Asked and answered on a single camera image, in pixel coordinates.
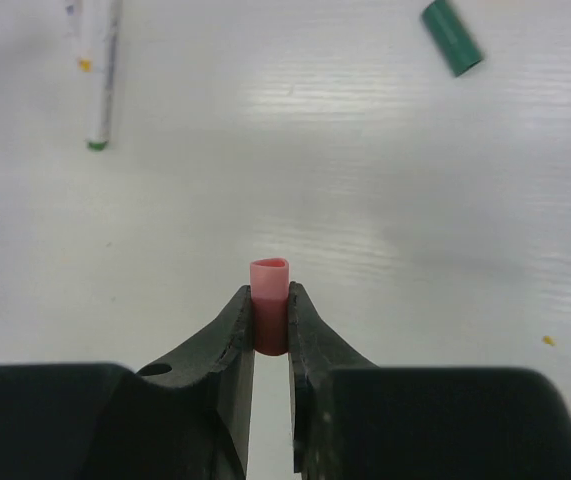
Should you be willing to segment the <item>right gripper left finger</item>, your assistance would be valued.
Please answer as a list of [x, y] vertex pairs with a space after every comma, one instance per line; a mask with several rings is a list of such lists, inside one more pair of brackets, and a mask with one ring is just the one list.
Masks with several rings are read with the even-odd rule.
[[250, 289], [136, 375], [132, 479], [243, 479], [254, 376]]

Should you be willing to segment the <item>pink pen cap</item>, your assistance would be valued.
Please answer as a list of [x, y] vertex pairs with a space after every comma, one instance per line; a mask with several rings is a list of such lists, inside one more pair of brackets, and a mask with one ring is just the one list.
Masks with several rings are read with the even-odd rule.
[[255, 350], [267, 356], [285, 354], [288, 351], [288, 261], [284, 258], [253, 261], [250, 288]]

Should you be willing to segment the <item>dark green pen cap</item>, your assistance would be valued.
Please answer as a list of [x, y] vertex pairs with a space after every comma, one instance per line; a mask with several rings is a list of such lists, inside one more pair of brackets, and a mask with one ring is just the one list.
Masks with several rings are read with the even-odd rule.
[[432, 1], [422, 11], [421, 21], [455, 78], [484, 60], [476, 39], [451, 1]]

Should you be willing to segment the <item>long white green-tip pen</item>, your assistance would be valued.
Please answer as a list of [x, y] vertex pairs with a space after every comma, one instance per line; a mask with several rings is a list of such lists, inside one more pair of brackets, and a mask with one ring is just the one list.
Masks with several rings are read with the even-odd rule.
[[86, 82], [86, 145], [102, 151], [110, 141], [121, 1], [84, 1], [79, 66]]

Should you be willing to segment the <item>yellow marker pen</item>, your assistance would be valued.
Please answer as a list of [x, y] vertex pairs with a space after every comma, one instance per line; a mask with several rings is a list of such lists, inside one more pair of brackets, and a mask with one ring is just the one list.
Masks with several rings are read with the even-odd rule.
[[91, 59], [91, 9], [82, 0], [65, 0], [63, 2], [67, 37], [71, 40], [74, 60], [79, 70], [89, 72], [92, 68]]

